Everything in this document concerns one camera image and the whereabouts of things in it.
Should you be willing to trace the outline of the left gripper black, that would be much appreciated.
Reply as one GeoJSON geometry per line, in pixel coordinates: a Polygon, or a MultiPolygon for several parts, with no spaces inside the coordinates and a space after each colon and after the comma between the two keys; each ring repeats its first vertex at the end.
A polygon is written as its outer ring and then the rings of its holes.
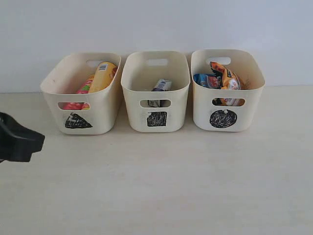
{"type": "Polygon", "coordinates": [[[45,135],[20,125],[12,116],[0,114],[0,161],[27,163],[42,150],[45,135]]]}

